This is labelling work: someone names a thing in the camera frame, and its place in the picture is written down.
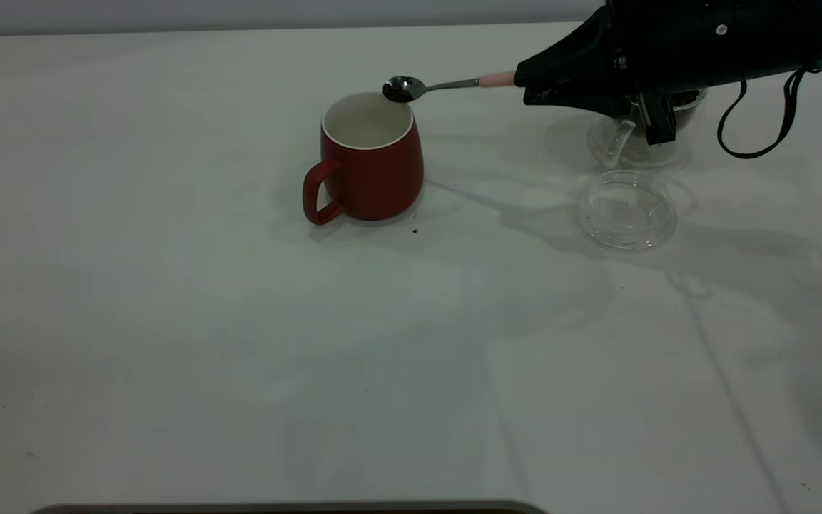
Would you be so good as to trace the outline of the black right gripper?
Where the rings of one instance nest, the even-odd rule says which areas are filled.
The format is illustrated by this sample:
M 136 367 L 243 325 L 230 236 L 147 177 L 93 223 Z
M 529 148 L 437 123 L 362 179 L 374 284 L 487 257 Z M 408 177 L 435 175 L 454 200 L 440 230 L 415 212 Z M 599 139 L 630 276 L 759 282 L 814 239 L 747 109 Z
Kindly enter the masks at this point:
M 749 1 L 607 1 L 557 43 L 515 69 L 523 104 L 561 106 L 612 119 L 631 111 L 629 95 L 596 81 L 613 68 L 611 23 L 649 121 L 669 117 L 669 95 L 747 81 L 740 20 Z

